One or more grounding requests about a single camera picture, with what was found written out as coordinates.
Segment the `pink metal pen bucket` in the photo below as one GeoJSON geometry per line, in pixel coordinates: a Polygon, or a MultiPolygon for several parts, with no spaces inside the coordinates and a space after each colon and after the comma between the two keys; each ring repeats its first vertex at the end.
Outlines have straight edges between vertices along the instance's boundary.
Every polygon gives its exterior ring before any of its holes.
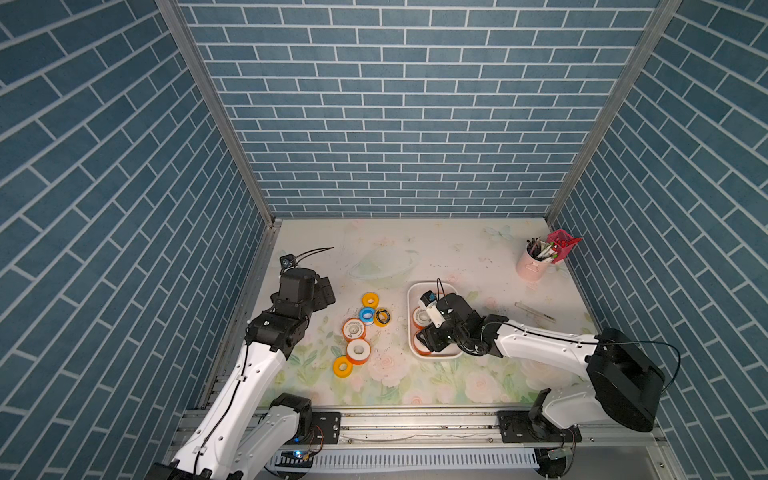
{"type": "Polygon", "coordinates": [[[524,249],[517,262],[516,272],[524,281],[537,282],[545,275],[550,265],[550,260],[538,260],[524,249]]]}

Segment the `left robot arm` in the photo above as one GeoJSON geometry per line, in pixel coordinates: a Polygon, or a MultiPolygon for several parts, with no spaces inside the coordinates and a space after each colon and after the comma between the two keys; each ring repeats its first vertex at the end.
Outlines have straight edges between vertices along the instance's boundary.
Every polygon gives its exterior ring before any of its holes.
{"type": "Polygon", "coordinates": [[[292,267],[280,274],[271,301],[248,324],[235,367],[206,416],[170,463],[150,467],[148,479],[254,479],[283,445],[309,438],[311,401],[292,394],[278,396],[246,429],[312,314],[334,304],[335,295],[327,277],[292,267]]]}

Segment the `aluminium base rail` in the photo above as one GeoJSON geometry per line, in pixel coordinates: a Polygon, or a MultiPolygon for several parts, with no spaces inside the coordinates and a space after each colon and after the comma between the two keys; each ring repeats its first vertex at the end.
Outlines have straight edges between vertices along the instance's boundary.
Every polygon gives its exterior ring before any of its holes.
{"type": "MultiPolygon", "coordinates": [[[[530,443],[523,441],[522,433],[512,434],[516,440],[504,443],[508,435],[502,434],[499,411],[522,410],[512,406],[384,406],[384,407],[313,407],[313,414],[339,419],[331,424],[330,441],[325,436],[325,448],[501,448],[519,446],[557,447],[563,442],[530,443]]],[[[180,449],[197,429],[207,410],[187,410],[183,413],[172,436],[166,458],[180,449]]],[[[612,422],[580,425],[582,441],[578,447],[655,447],[666,442],[657,426],[650,433],[626,429],[612,422]]]]}

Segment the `clear pen on table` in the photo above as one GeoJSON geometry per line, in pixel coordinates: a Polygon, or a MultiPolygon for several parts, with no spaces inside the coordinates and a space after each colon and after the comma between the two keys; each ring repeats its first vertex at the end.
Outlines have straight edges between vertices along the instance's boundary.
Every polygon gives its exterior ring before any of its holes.
{"type": "Polygon", "coordinates": [[[533,318],[537,324],[541,322],[547,322],[551,324],[557,324],[558,320],[550,315],[547,315],[539,310],[527,306],[523,302],[516,302],[515,306],[526,313],[527,316],[533,318]]]}

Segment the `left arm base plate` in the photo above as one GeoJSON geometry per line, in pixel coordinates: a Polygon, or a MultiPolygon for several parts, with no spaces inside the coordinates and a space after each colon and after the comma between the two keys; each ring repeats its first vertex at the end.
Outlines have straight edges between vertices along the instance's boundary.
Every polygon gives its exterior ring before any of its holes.
{"type": "Polygon", "coordinates": [[[297,436],[285,443],[288,447],[318,448],[320,444],[336,445],[339,442],[342,415],[339,411],[313,412],[306,433],[299,431],[297,436]]]}

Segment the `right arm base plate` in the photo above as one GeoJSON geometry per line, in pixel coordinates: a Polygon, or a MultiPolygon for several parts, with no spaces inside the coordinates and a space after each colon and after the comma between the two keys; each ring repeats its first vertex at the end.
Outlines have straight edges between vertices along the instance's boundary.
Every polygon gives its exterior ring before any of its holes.
{"type": "Polygon", "coordinates": [[[497,412],[502,442],[557,443],[558,445],[582,441],[578,428],[559,429],[539,415],[531,419],[528,411],[502,410],[497,412]]]}

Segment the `pens in bucket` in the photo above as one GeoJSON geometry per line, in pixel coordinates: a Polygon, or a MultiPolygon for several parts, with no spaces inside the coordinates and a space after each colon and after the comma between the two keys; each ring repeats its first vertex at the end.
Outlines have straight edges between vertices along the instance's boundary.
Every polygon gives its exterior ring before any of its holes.
{"type": "Polygon", "coordinates": [[[526,252],[538,262],[553,262],[558,255],[556,244],[541,237],[529,239],[526,243],[526,252]]]}

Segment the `black yellow tape roll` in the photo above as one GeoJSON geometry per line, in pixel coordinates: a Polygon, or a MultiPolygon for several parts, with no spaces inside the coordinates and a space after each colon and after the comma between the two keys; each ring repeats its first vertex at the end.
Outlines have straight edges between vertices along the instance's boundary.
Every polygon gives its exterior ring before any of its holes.
{"type": "Polygon", "coordinates": [[[386,308],[378,308],[374,315],[374,324],[378,327],[386,327],[391,322],[391,313],[386,308]]]}

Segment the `orange white tape roll front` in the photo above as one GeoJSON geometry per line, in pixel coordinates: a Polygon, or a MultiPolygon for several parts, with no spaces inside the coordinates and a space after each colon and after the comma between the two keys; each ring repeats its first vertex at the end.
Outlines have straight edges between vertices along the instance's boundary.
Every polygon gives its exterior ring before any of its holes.
{"type": "Polygon", "coordinates": [[[346,357],[353,365],[363,365],[371,357],[372,347],[362,338],[351,340],[347,344],[346,357]]]}

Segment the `blue tape roll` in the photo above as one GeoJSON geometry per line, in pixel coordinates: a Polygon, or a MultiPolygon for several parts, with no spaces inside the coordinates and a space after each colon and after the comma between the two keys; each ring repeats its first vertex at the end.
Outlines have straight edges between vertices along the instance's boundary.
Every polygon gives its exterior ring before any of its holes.
{"type": "Polygon", "coordinates": [[[365,325],[371,325],[374,323],[376,316],[376,310],[372,307],[364,307],[359,311],[359,320],[365,325]]]}

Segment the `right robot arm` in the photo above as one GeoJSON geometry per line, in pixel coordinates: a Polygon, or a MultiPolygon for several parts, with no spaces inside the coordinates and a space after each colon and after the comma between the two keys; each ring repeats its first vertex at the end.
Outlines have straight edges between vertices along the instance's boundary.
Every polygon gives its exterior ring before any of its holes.
{"type": "Polygon", "coordinates": [[[541,390],[529,412],[560,430],[610,419],[633,431],[653,430],[666,377],[638,341],[607,328],[597,335],[561,333],[499,315],[481,316],[460,295],[428,291],[419,298],[430,324],[417,338],[440,353],[455,345],[470,356],[517,358],[567,371],[581,384],[541,390]]]}

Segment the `magenta plastic basket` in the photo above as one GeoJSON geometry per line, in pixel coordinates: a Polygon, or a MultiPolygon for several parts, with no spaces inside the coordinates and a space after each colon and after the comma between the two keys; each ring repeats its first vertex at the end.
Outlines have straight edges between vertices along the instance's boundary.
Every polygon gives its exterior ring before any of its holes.
{"type": "Polygon", "coordinates": [[[555,258],[552,263],[557,264],[562,262],[570,253],[570,251],[582,241],[581,237],[574,237],[563,229],[553,231],[547,236],[547,241],[553,243],[553,250],[555,251],[555,258]]]}

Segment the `white plastic storage box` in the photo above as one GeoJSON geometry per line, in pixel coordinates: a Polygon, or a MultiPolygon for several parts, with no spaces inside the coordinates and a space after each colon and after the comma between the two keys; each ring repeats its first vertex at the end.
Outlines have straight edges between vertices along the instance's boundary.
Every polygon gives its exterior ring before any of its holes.
{"type": "Polygon", "coordinates": [[[421,302],[421,297],[427,291],[436,293],[437,286],[436,280],[416,282],[410,286],[406,295],[408,313],[410,314],[408,323],[409,347],[412,354],[421,361],[448,361],[463,355],[454,344],[447,346],[440,352],[432,352],[417,338],[420,331],[432,324],[431,317],[421,302]]]}

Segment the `orange white sealing tape roll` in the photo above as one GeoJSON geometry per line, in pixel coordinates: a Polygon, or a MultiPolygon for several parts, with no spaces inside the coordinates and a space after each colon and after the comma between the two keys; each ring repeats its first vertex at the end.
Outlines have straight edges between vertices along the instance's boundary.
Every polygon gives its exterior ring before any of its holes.
{"type": "Polygon", "coordinates": [[[364,339],[366,335],[366,326],[359,318],[350,318],[342,326],[342,336],[347,342],[357,339],[364,339]]]}

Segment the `small yellow tape roll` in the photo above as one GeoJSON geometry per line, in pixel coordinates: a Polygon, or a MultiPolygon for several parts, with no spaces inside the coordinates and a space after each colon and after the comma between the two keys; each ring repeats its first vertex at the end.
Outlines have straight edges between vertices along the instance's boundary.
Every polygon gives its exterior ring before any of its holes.
{"type": "Polygon", "coordinates": [[[380,303],[380,297],[374,292],[366,292],[362,296],[361,302],[364,308],[371,308],[376,310],[380,303]]]}

